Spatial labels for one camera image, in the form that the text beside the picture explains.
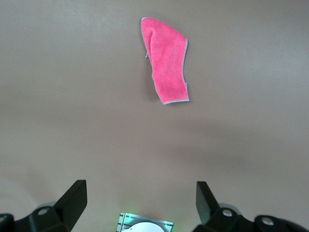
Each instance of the gray floor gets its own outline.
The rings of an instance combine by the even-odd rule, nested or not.
[[[163,105],[140,19],[189,41],[190,102]],[[16,219],[86,179],[73,231],[119,213],[199,223],[218,201],[309,228],[309,1],[1,0],[0,211]]]

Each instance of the microfiber cloth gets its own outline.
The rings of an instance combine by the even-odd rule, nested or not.
[[[141,19],[141,33],[161,102],[188,102],[187,83],[183,77],[188,40],[169,25],[148,17]]]

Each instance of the screw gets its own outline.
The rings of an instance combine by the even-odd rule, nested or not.
[[[47,213],[47,211],[49,210],[49,208],[44,208],[44,209],[41,209],[39,212],[38,212],[38,215],[44,215]]]
[[[226,216],[226,217],[231,217],[231,216],[233,216],[232,211],[230,211],[229,209],[224,209],[224,210],[222,211],[222,213],[223,213],[223,215]]]
[[[262,218],[262,222],[265,225],[268,225],[268,226],[273,226],[274,225],[274,222],[270,218],[268,218],[268,217],[263,217]]]
[[[2,223],[6,219],[6,215],[0,217],[0,223]]]

